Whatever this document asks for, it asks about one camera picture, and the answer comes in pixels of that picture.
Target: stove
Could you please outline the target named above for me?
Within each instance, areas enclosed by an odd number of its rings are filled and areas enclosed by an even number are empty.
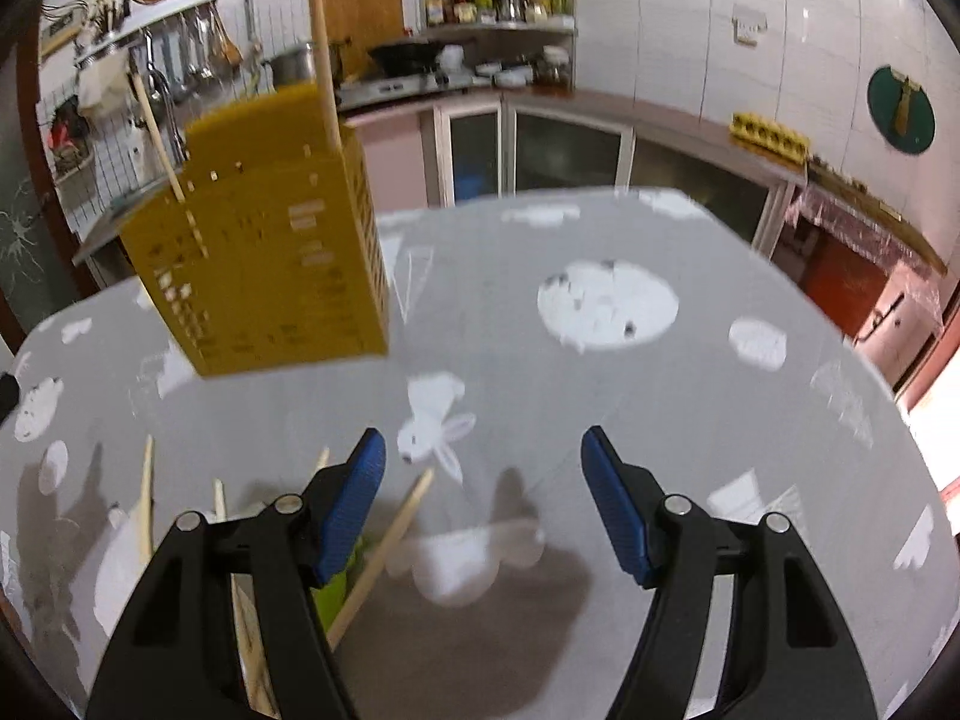
[[[462,73],[429,73],[422,76],[402,76],[399,79],[381,79],[344,84],[337,90],[337,110],[352,111],[368,105],[390,103],[392,100],[424,97],[442,92],[469,89],[477,77],[468,71]]]

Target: yellow egg tray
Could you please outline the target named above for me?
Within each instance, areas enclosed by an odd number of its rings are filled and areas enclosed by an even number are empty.
[[[243,100],[187,130],[169,187],[120,232],[199,375],[387,352],[388,289],[363,151],[329,151],[314,84]]]
[[[810,138],[755,113],[734,113],[730,134],[798,166],[805,165],[810,156]]]

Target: cabinet door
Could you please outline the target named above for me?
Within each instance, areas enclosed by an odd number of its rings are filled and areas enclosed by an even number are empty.
[[[517,110],[514,145],[516,191],[624,186],[630,170],[632,130],[590,119]]]
[[[443,204],[500,195],[500,103],[438,109],[437,156]]]
[[[770,188],[690,154],[637,138],[632,187],[679,189],[707,207],[747,243],[760,225]]]

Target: stainless steel pot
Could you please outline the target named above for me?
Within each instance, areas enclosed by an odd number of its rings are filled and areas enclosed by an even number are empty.
[[[523,0],[499,0],[496,13],[501,22],[522,22]]]
[[[340,48],[348,45],[349,40],[337,41],[328,46],[334,87],[343,83],[344,62],[340,57]],[[300,43],[273,59],[267,59],[264,64],[270,65],[274,73],[274,88],[280,89],[282,86],[314,80],[317,77],[317,60],[313,52],[312,42]]]

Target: gray tabletop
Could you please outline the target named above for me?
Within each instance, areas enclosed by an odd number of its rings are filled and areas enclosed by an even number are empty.
[[[779,271],[672,191],[528,194],[380,218],[387,358],[197,378],[136,279],[52,317],[0,431],[3,581],[35,659],[83,707],[136,582],[144,437],[157,540],[178,512],[300,490],[373,425],[382,533],[437,479],[338,651],[365,720],[601,718],[651,593],[616,565],[580,437],[723,517],[786,512],[881,716],[956,624],[949,524],[888,389]],[[409,463],[401,459],[408,455]],[[690,712],[712,705],[731,583]]]

